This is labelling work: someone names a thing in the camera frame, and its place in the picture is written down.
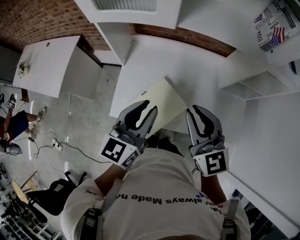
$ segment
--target cream board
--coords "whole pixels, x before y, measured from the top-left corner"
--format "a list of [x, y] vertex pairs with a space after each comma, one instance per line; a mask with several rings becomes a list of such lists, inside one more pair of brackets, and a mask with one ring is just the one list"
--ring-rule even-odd
[[146, 91], [142, 92], [129, 105], [143, 100], [149, 100], [150, 103], [142, 112], [141, 118], [136, 123], [136, 126], [141, 124], [142, 120], [146, 117], [150, 109], [152, 109], [154, 106], [157, 106], [158, 108], [158, 114], [154, 125], [149, 134], [147, 134], [146, 138], [163, 128], [168, 122], [173, 120], [175, 117], [177, 117], [177, 115], [188, 108], [185, 102], [164, 78], [160, 79], [155, 84], [150, 86]]

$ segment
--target white t-shirt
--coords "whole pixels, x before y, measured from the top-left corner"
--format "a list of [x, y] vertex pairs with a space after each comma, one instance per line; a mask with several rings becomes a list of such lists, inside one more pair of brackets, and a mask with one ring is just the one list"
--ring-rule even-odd
[[[89, 179], [69, 196], [61, 216], [62, 230], [73, 240], [77, 224], [89, 208], [101, 208], [103, 195]], [[103, 240], [158, 240], [197, 235], [220, 239], [230, 201], [215, 206], [195, 188], [187, 160], [148, 148], [124, 178], [117, 199], [105, 212]], [[250, 239], [247, 216], [239, 203], [235, 223], [240, 239]]]

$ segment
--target person sitting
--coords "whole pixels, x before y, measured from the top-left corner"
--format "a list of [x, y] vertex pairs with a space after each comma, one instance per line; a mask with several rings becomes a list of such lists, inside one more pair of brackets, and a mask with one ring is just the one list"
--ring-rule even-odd
[[0, 117], [0, 138], [9, 145], [18, 135], [25, 131], [29, 138], [35, 139], [36, 137], [36, 126], [29, 129], [29, 122], [38, 121], [41, 122], [45, 119], [47, 114], [47, 107], [44, 107], [37, 115], [30, 114], [24, 110], [18, 112], [12, 117], [12, 111], [15, 105], [12, 104], [8, 109], [6, 118]]

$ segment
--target white table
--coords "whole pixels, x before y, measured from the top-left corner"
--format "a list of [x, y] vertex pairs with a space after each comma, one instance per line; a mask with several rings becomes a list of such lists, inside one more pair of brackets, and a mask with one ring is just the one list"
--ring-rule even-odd
[[27, 45], [21, 55], [27, 75], [15, 73], [13, 85], [58, 98], [61, 91], [93, 99], [102, 68], [76, 45], [80, 36]]
[[[226, 142], [233, 143], [244, 119], [246, 102], [218, 91], [219, 69], [224, 60], [217, 54], [177, 41], [135, 36], [118, 79], [110, 116], [118, 117], [137, 95], [166, 77], [189, 108], [196, 104], [216, 114]], [[165, 128], [188, 133], [185, 112]]]

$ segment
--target table leg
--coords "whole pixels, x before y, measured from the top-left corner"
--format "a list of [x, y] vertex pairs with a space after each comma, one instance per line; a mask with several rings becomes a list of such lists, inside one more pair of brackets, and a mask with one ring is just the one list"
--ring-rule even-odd
[[35, 171], [25, 182], [24, 184], [21, 186], [21, 189], [29, 182], [30, 179], [32, 179], [32, 177], [37, 173], [37, 171]]

